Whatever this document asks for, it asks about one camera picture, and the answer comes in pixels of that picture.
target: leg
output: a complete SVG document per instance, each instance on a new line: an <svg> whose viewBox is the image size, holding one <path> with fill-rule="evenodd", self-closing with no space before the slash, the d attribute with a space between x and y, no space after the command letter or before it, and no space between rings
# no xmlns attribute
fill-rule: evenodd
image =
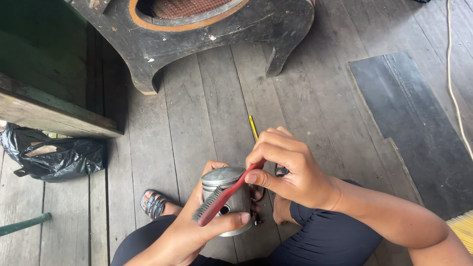
<svg viewBox="0 0 473 266"><path fill-rule="evenodd" d="M146 193L143 201L147 201L149 195L151 195L151 192ZM153 244L161 234L164 233L169 225L174 222L181 210L182 208L180 206L177 206L172 202L164 203L164 209L160 217L156 217L152 222L132 232L123 240L123 242L118 246L110 266L122 266L151 246L151 244ZM219 262L221 261L198 255L191 265L218 265Z"/></svg>
<svg viewBox="0 0 473 266"><path fill-rule="evenodd" d="M345 181L359 186L353 181ZM286 201L280 198L278 203L287 206ZM286 219L303 226L271 253L268 259L276 266L362 266L382 240L369 226L343 213L310 209L289 202L289 211L280 211L276 216L279 221Z"/></svg>

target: wooden floor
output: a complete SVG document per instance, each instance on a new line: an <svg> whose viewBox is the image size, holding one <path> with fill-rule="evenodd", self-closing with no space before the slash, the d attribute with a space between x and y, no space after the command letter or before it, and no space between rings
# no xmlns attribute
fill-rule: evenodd
<svg viewBox="0 0 473 266"><path fill-rule="evenodd" d="M473 1L451 1L453 87L472 140ZM235 44L169 64L154 96L133 88L108 48L104 110L125 135L108 142L106 171L67 183L18 178L12 172L19 166L0 156L0 226L53 215L42 226L1 237L0 265L108 265L123 239L150 221L138 204L145 189L184 205L207 160L243 166L254 144L248 115L258 132L288 128L327 174L420 203L402 160L365 108L349 61L409 50L458 131L446 87L445 0L319 0L311 31L278 77L264 76L269 47ZM274 223L273 197L265 193L260 202L261 225L216 238L202 254L230 262L268 255L298 229ZM409 264L407 251L387 241L367 262Z"/></svg>

